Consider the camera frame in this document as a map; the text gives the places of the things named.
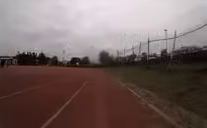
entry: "vegetation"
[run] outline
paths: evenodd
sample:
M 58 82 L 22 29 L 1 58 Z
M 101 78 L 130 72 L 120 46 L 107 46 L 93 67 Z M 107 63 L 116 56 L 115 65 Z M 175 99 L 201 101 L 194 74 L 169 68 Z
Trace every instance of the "vegetation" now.
M 166 65 L 107 70 L 207 119 L 207 64 L 173 65 L 171 70 Z

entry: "light pole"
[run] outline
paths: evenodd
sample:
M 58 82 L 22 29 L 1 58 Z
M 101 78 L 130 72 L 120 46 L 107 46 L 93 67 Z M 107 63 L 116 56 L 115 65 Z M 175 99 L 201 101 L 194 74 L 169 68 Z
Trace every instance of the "light pole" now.
M 168 52 L 168 30 L 164 29 L 164 32 L 165 32 L 166 51 Z

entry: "sky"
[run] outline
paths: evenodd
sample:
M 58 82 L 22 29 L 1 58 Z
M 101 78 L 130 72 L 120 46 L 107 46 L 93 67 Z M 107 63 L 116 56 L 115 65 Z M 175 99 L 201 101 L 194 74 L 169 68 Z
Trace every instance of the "sky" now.
M 101 50 L 115 55 L 148 36 L 164 37 L 164 29 L 173 36 L 206 21 L 207 0 L 0 0 L 0 55 L 37 51 L 62 58 L 65 50 L 66 59 L 97 61 Z M 207 28 L 177 43 L 207 44 Z M 163 47 L 158 42 L 151 51 Z

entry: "fence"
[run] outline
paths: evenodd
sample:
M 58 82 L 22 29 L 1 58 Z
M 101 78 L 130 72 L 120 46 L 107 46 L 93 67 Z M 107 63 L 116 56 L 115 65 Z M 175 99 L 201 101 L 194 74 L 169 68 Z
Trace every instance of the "fence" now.
M 172 59 L 175 51 L 207 47 L 207 21 L 186 32 L 168 33 L 168 30 L 164 30 L 164 32 L 164 38 L 153 39 L 148 36 L 148 40 L 139 41 L 138 45 L 118 50 L 117 57 L 135 54 L 137 55 L 136 59 L 139 60 L 146 55 L 149 60 L 151 56 L 161 56 L 161 51 L 166 50 Z

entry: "pole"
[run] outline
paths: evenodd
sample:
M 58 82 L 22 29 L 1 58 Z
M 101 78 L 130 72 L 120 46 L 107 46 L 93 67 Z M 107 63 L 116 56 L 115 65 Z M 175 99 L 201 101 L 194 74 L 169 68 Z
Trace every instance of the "pole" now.
M 132 45 L 132 51 L 133 51 L 133 55 L 134 55 L 134 46 Z
M 173 41 L 173 47 L 172 47 L 172 52 L 171 52 L 171 56 L 170 56 L 169 65 L 171 65 L 171 62 L 172 62 L 172 59 L 173 59 L 173 53 L 175 51 L 176 38 L 177 38 L 177 31 L 174 32 L 174 41 Z
M 119 50 L 117 50 L 117 57 L 119 58 Z
M 168 52 L 168 30 L 167 29 L 165 29 L 164 30 L 164 32 L 165 32 L 165 43 L 166 43 L 166 51 Z
M 147 41 L 147 64 L 149 64 L 149 56 L 150 56 L 150 38 L 148 37 L 148 41 Z
M 126 57 L 126 49 L 124 48 L 124 57 Z
M 138 53 L 139 58 L 140 58 L 140 55 L 141 55 L 141 42 L 140 42 L 140 45 L 139 45 L 139 53 Z
M 63 50 L 63 63 L 65 61 L 65 50 Z

